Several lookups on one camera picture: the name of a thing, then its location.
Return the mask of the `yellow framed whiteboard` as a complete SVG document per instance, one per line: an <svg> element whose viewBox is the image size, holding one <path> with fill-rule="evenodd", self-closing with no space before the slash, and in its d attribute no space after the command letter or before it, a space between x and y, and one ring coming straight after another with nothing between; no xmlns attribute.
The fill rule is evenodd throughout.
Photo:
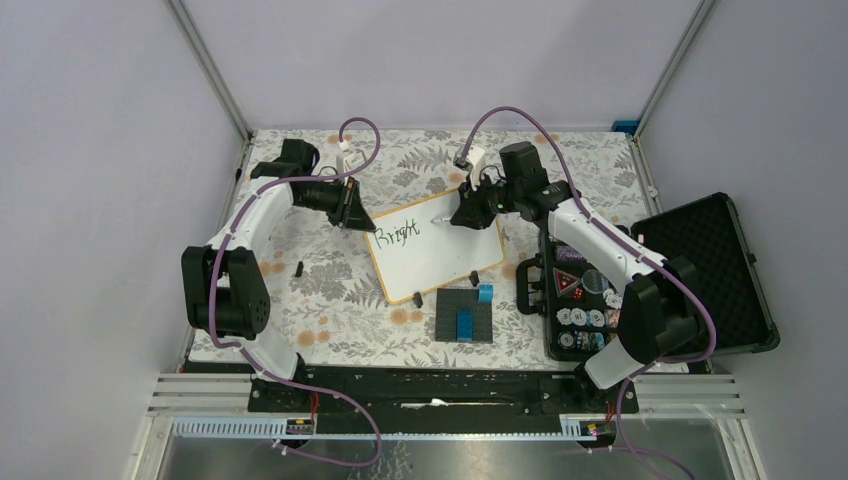
<svg viewBox="0 0 848 480"><path fill-rule="evenodd" d="M497 221L484 230L431 223L458 206L459 195L452 189L373 218L376 231L365 239L388 303L403 303L415 292L428 293L503 262L506 250Z"/></svg>

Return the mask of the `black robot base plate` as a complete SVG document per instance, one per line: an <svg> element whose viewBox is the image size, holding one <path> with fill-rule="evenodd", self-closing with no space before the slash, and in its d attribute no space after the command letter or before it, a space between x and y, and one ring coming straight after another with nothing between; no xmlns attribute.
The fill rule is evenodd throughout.
<svg viewBox="0 0 848 480"><path fill-rule="evenodd" d="M320 393L255 378L251 413L303 414L320 434L553 434L563 415L604 420L617 390L592 393L571 372L306 366Z"/></svg>

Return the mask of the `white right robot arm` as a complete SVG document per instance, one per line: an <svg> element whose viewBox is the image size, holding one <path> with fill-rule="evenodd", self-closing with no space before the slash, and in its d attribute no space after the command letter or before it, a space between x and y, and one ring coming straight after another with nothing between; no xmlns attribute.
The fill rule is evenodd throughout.
<svg viewBox="0 0 848 480"><path fill-rule="evenodd" d="M568 182L551 181L531 143L508 145L499 156L503 176L491 180L482 149L456 154L454 164L467 176L449 222L482 230L499 214L517 213L576 249L621 294L616 338L580 366L583 378L573 386L577 405L597 412L612 400L615 385L708 331L706 308L687 285L697 278L694 265L639 244L590 209Z"/></svg>

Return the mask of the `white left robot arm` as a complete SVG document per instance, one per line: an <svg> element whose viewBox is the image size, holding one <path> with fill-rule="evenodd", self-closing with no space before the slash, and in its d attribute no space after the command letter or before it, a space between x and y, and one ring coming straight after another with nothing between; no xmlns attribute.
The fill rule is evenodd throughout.
<svg viewBox="0 0 848 480"><path fill-rule="evenodd" d="M205 331L215 347L239 353L259 378L274 382L272 398L288 411L307 404L311 387L297 375L304 368L302 357L266 330L272 302L259 259L292 208L321 212L342 229L375 231L354 177L372 161L350 147L343 152L358 158L358 166L350 171L335 167L322 176L314 145L284 140L276 159L260 162L250 172L247 196L219 232L203 246L187 247L181 256L189 325Z"/></svg>

